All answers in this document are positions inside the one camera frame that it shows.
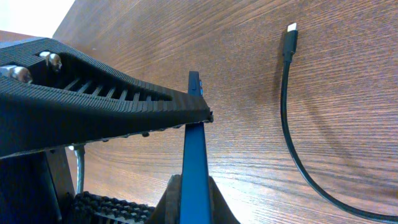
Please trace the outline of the blue Galaxy smartphone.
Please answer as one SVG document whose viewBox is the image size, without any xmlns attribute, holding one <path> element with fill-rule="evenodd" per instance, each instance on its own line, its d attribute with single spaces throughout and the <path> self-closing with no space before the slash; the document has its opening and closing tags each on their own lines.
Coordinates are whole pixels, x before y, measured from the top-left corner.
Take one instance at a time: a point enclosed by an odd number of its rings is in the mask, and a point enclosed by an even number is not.
<svg viewBox="0 0 398 224">
<path fill-rule="evenodd" d="M 205 129 L 201 121 L 185 125 L 179 222 L 213 222 Z"/>
</svg>

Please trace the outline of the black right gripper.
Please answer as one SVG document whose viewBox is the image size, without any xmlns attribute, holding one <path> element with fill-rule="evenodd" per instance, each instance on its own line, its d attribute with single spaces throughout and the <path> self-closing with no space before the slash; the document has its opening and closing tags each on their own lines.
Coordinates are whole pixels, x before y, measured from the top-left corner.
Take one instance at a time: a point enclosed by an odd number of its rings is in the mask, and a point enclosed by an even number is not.
<svg viewBox="0 0 398 224">
<path fill-rule="evenodd" d="M 83 192 L 85 147 L 71 145 L 208 123 L 203 97 L 135 79 L 48 38 L 2 43 L 1 65 L 33 78 L 1 77 L 1 223 L 179 222 L 180 175 L 156 207 Z M 76 189 L 65 146 L 77 157 Z"/>
</svg>

